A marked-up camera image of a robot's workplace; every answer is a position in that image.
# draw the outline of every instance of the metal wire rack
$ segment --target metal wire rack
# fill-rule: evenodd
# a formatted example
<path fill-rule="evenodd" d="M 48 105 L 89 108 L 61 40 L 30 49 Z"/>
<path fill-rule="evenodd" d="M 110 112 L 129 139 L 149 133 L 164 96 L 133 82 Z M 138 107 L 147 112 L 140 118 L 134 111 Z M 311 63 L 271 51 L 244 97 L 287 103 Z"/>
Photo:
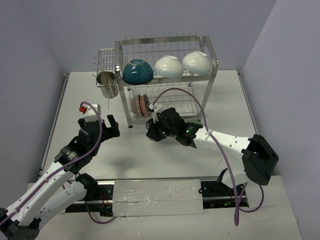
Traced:
<path fill-rule="evenodd" d="M 122 71 L 131 59 L 142 58 L 153 68 L 155 63 L 165 55 L 177 57 L 181 62 L 185 55 L 195 50 L 206 53 L 211 57 L 212 70 L 209 75 L 200 76 L 185 69 L 183 76 L 179 79 L 164 78 L 154 74 L 154 79 L 151 82 L 138 86 L 127 84 L 122 80 Z M 182 35 L 144 36 L 143 38 L 140 38 L 139 35 L 137 38 L 134 38 L 134 36 L 131 36 L 131 38 L 125 37 L 122 41 L 115 41 L 114 48 L 99 50 L 96 60 L 96 69 L 94 70 L 97 75 L 103 71 L 113 71 L 115 73 L 123 110 L 130 128 L 134 124 L 145 123 L 145 118 L 149 118 L 148 116 L 135 115 L 128 106 L 131 99 L 138 94 L 146 94 L 152 102 L 168 88 L 182 88 L 193 94 L 192 82 L 208 81 L 202 100 L 202 107 L 205 108 L 218 70 L 218 60 L 210 38 L 208 36 L 200 38 L 196 33 L 193 35 L 183 33 Z M 193 99 L 182 91 L 173 90 L 165 93 L 159 99 L 159 103 L 164 108 L 175 108 L 184 119 L 200 119 L 202 117 Z"/>
<path fill-rule="evenodd" d="M 193 87 L 187 82 L 180 83 L 166 83 L 166 84 L 154 84 L 154 85 L 139 85 L 129 87 L 129 101 L 136 96 L 143 96 L 146 94 L 150 103 L 153 103 L 157 96 L 162 93 L 164 90 L 169 88 L 179 88 L 184 89 L 194 95 Z M 182 117 L 194 118 L 199 112 L 197 103 L 188 95 L 179 90 L 172 90 L 164 93 L 157 101 L 163 105 L 164 109 L 175 108 L 175 110 Z M 130 117 L 132 121 L 141 121 L 145 123 L 146 119 L 149 119 L 150 116 L 139 116 L 134 114 L 130 110 Z"/>

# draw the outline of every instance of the teal bowl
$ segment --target teal bowl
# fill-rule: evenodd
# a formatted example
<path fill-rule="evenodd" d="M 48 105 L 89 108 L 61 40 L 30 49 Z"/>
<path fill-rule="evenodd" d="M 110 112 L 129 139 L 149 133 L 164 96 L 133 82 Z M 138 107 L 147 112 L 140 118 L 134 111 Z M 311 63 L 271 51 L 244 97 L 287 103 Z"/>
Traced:
<path fill-rule="evenodd" d="M 123 81 L 130 85 L 146 84 L 154 79 L 152 67 L 143 59 L 135 58 L 125 65 Z"/>

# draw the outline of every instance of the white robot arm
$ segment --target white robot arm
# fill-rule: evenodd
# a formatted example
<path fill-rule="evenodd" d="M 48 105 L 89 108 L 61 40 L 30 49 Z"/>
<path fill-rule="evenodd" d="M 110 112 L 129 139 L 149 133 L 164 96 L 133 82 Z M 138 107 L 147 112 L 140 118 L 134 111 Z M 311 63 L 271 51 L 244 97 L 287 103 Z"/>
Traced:
<path fill-rule="evenodd" d="M 174 108 L 164 110 L 159 103 L 151 104 L 149 108 L 153 111 L 153 118 L 146 123 L 146 136 L 151 140 L 158 142 L 174 137 L 184 146 L 220 152 L 217 143 L 210 137 L 211 133 L 223 151 L 237 161 L 237 166 L 232 167 L 237 186 L 249 180 L 260 185 L 269 183 L 279 157 L 262 136 L 239 137 L 210 129 L 207 131 L 197 120 L 185 122 Z M 221 182 L 233 188 L 229 171 L 224 171 Z"/>
<path fill-rule="evenodd" d="M 107 116 L 111 127 L 106 127 L 100 116 L 100 106 L 84 103 L 88 107 L 79 109 L 83 118 L 78 120 L 81 127 L 78 136 L 61 149 L 48 170 L 20 199 L 7 209 L 0 208 L 0 231 L 9 239 L 35 239 L 55 215 L 97 191 L 98 182 L 84 173 L 52 197 L 91 161 L 103 141 L 120 136 L 119 125 L 112 115 Z"/>

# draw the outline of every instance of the white wall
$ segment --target white wall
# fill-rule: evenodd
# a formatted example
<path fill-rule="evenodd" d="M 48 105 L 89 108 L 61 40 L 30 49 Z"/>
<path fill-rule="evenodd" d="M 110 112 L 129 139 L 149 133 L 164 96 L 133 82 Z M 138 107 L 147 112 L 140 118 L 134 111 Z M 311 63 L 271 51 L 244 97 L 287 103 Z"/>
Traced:
<path fill-rule="evenodd" d="M 65 72 L 131 34 L 209 35 L 220 69 L 241 70 L 276 0 L 21 0 Z"/>
<path fill-rule="evenodd" d="M 6 208 L 37 179 L 64 77 L 19 0 L 1 1 L 0 32 L 0 207 Z"/>
<path fill-rule="evenodd" d="M 278 0 L 242 72 L 304 240 L 320 233 L 319 13 L 319 0 Z"/>

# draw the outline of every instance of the table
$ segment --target table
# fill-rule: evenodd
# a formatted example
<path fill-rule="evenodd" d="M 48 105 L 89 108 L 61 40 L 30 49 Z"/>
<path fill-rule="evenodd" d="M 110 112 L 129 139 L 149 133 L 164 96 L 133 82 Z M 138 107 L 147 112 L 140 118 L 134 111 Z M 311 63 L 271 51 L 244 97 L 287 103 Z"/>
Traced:
<path fill-rule="evenodd" d="M 206 82 L 195 82 L 193 88 L 195 96 L 202 99 Z M 77 121 L 82 117 L 78 109 L 82 101 L 100 104 L 104 119 L 107 119 L 106 115 L 113 114 L 121 134 L 103 142 L 97 156 L 82 169 L 96 179 L 217 176 L 226 167 L 219 152 L 184 147 L 169 138 L 152 142 L 145 136 L 144 125 L 129 129 L 123 109 L 108 109 L 108 100 L 95 86 L 91 72 L 71 72 L 43 164 L 44 170 L 48 169 L 60 149 L 78 134 Z M 110 106 L 122 106 L 119 95 L 110 100 Z M 255 133 L 235 70 L 218 72 L 205 112 L 209 127 L 217 132 L 240 137 L 251 137 Z"/>
<path fill-rule="evenodd" d="M 91 72 L 72 72 L 69 76 L 47 156 L 46 170 L 60 149 L 78 134 L 77 120 L 81 101 L 101 105 L 105 118 L 113 114 L 121 135 L 101 144 L 99 153 L 81 172 L 96 179 L 183 178 L 217 176 L 225 163 L 221 154 L 184 147 L 174 139 L 155 143 L 144 135 L 144 126 L 128 128 L 123 109 L 108 110 L 108 102 L 95 86 Z M 194 83 L 197 98 L 206 85 Z M 120 98 L 110 101 L 121 107 Z M 218 71 L 205 109 L 211 129 L 235 136 L 252 136 L 255 126 L 241 82 L 235 70 Z M 293 210 L 282 180 L 272 177 L 264 187 L 265 201 L 255 213 L 240 213 L 240 224 L 234 226 L 234 208 L 205 209 L 203 214 L 119 217 L 107 225 L 93 223 L 87 213 L 57 215 L 41 231 L 38 239 L 281 239 L 301 240 Z M 261 193 L 254 184 L 247 187 L 250 207 L 259 204 Z"/>

